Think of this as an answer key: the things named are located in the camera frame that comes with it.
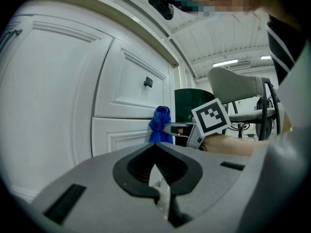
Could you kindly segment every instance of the blue rag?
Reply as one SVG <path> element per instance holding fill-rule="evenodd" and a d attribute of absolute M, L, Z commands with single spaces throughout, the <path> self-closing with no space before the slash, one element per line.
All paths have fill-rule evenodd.
<path fill-rule="evenodd" d="M 159 106 L 155 109 L 154 118 L 149 123 L 152 129 L 149 142 L 173 143 L 173 136 L 161 131 L 163 123 L 171 123 L 171 111 L 169 107 Z"/>

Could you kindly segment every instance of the white ceiling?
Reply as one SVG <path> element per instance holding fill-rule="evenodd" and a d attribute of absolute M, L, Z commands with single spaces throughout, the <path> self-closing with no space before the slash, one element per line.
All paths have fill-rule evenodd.
<path fill-rule="evenodd" d="M 271 60 L 260 60 L 262 55 L 270 55 L 266 31 L 268 15 L 262 11 L 215 16 L 187 14 L 175 8 L 173 19 L 167 21 L 148 0 L 137 1 L 142 9 L 151 11 L 151 16 L 165 25 L 169 31 L 166 40 L 175 42 L 196 79 L 205 77 L 213 63 L 232 59 L 250 60 L 250 65 L 238 72 L 254 73 L 273 68 Z"/>

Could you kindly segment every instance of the cabinet door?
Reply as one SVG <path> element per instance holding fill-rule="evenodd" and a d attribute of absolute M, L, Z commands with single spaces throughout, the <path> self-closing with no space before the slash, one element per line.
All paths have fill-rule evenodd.
<path fill-rule="evenodd" d="M 146 77 L 152 87 L 144 86 Z M 153 117 L 155 108 L 170 106 L 170 78 L 166 61 L 144 56 L 143 48 L 115 39 L 101 73 L 95 117 Z"/>
<path fill-rule="evenodd" d="M 0 63 L 0 156 L 11 190 L 31 200 L 91 157 L 92 104 L 112 38 L 53 17 L 22 29 Z"/>
<path fill-rule="evenodd" d="M 148 120 L 93 118 L 93 156 L 148 142 L 152 130 Z"/>

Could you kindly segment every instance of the ceiling light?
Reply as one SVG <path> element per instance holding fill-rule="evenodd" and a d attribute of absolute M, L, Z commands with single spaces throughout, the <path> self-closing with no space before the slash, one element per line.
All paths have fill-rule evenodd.
<path fill-rule="evenodd" d="M 271 56 L 262 56 L 261 60 L 271 60 Z"/>
<path fill-rule="evenodd" d="M 220 62 L 220 63 L 213 64 L 213 67 L 229 65 L 229 64 L 232 64 L 232 63 L 237 63 L 238 61 L 239 60 L 229 60 L 229 61 L 225 61 L 225 62 Z"/>

